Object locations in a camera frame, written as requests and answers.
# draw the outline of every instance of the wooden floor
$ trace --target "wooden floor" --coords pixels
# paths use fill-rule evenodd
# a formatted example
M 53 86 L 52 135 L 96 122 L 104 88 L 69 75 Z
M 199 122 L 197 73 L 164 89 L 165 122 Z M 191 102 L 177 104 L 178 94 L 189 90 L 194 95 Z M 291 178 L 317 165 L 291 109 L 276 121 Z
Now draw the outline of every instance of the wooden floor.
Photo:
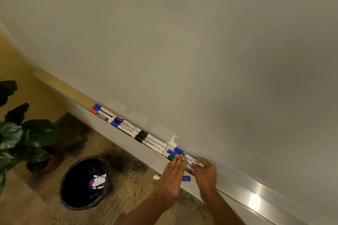
M 81 121 L 67 115 L 59 122 L 65 151 L 61 166 L 52 173 L 30 173 L 20 163 L 7 174 L 0 196 L 0 224 L 114 224 L 151 192 L 157 174 Z M 105 157 L 113 168 L 113 191 L 97 207 L 71 211 L 59 198 L 60 181 L 68 168 L 86 156 Z M 213 224 L 204 203 L 182 191 L 180 200 L 156 223 Z

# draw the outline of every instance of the trash can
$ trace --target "trash can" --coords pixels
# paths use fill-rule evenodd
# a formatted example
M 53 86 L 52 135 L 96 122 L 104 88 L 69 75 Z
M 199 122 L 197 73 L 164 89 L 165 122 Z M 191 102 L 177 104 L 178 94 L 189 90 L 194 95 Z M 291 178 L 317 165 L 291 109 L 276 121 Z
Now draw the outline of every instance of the trash can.
M 94 175 L 106 174 L 106 180 L 96 189 L 89 188 Z M 97 206 L 112 189 L 111 169 L 108 162 L 99 156 L 78 160 L 61 180 L 59 196 L 62 204 L 70 210 L 84 210 Z

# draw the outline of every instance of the blue marker cap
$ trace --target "blue marker cap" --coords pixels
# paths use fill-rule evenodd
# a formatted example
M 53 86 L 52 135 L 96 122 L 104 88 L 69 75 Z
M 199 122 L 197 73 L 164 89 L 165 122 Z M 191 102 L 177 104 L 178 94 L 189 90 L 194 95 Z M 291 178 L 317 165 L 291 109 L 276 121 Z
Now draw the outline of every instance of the blue marker cap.
M 182 178 L 182 181 L 191 181 L 191 178 L 190 178 L 190 176 L 184 175 L 183 178 Z
M 124 121 L 124 119 L 123 119 L 123 118 L 121 118 L 121 117 L 119 117 L 119 116 L 116 116 L 116 118 L 117 118 L 118 120 L 120 120 L 121 122 L 123 122 L 123 121 Z
M 177 153 L 172 151 L 171 149 L 167 150 L 167 153 L 169 153 L 169 155 L 172 155 L 172 156 L 176 156 Z
M 116 123 L 116 122 L 114 122 L 114 121 L 112 121 L 110 124 L 113 125 L 113 126 L 115 126 L 116 128 L 119 128 L 119 124 Z
M 176 148 L 174 148 L 174 150 L 179 154 L 179 155 L 181 155 L 182 154 L 182 150 L 180 150 L 178 147 L 176 147 Z
M 96 111 L 100 111 L 100 109 L 96 106 L 93 106 L 93 109 L 95 109 Z

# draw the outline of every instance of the wall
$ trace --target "wall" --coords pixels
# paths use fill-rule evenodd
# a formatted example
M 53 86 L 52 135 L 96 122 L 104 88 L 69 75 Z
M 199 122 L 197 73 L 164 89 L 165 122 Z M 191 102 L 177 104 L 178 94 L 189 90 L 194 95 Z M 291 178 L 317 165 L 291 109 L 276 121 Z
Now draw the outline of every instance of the wall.
M 0 0 L 36 66 L 336 221 L 337 13 L 336 0 Z
M 51 90 L 32 76 L 30 65 L 1 32 L 0 60 L 0 76 L 6 80 L 14 79 L 18 84 L 18 90 L 8 98 L 7 104 L 0 108 L 0 117 L 3 118 L 8 111 L 25 102 L 30 105 L 25 114 L 25 120 L 48 119 L 55 121 L 66 112 L 64 105 Z

